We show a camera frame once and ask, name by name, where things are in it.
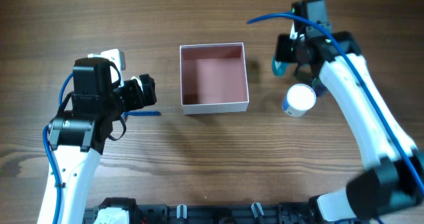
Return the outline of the blue disposable razor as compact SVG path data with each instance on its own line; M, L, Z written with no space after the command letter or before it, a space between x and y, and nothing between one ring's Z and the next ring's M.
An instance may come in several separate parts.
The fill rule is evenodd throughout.
M129 116L133 117L147 117L147 116L161 116L159 111L129 111L123 113L124 120L126 121Z

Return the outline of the blue mouthwash bottle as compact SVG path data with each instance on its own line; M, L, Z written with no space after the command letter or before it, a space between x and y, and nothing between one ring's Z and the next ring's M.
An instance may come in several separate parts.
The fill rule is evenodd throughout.
M290 64L287 63L287 62L279 62L279 61L276 60L275 57L273 57L272 72L275 76L282 77L285 74L287 67L289 65Z

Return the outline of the clear spray bottle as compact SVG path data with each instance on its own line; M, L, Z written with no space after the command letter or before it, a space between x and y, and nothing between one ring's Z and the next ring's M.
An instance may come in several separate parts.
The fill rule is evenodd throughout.
M325 87L325 85L321 82L319 78L313 78L311 85L313 91L316 94L316 97L325 95L325 93L328 91L328 89Z

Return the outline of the white-lidded round jar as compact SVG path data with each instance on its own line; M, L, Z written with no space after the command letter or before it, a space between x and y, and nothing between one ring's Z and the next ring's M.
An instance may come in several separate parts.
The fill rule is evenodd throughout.
M301 117L316 103L316 94L306 84L295 84L288 89L282 109L291 117Z

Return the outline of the green Dettol soap box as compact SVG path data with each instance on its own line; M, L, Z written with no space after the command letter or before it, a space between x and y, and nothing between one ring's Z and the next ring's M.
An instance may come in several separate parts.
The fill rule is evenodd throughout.
M114 68L111 68L111 81L113 83L120 81L119 87L124 86L123 71L126 69L124 52L115 48L111 50L102 51L100 54L88 54L87 57L106 58L110 62L113 62L117 69L115 70Z

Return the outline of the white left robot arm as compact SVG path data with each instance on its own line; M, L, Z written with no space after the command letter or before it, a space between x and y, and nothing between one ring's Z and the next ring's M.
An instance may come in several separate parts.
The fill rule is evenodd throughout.
M148 74L112 80L114 62L107 58L75 61L73 91L63 95L56 116L44 127L43 145L49 175L39 223L81 223L89 187L99 166L113 123L125 123L127 112L157 102L155 81Z

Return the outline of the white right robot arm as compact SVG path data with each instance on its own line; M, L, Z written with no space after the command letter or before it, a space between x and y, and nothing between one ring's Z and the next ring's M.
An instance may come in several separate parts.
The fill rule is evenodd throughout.
M285 14L272 69L308 65L316 95L329 92L356 139L364 171L337 191L309 200L311 223L367 221L423 202L423 153L394 119L351 33L334 32L324 0L303 0Z

